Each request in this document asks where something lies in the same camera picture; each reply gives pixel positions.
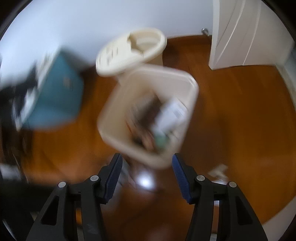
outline brown hardwood floor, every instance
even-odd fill
[[[238,66],[212,71],[205,40],[168,41],[165,66],[189,72],[200,93],[181,153],[197,173],[219,164],[235,181],[264,223],[296,195],[296,113],[273,66]],[[35,131],[32,157],[23,167],[32,182],[83,181],[98,173],[116,150],[104,144],[97,117],[116,85],[112,78],[83,75],[81,113],[74,123]],[[171,168],[152,170],[130,160],[132,176],[149,173],[155,188],[126,183],[103,207],[110,240],[184,240],[193,206],[182,199]]]

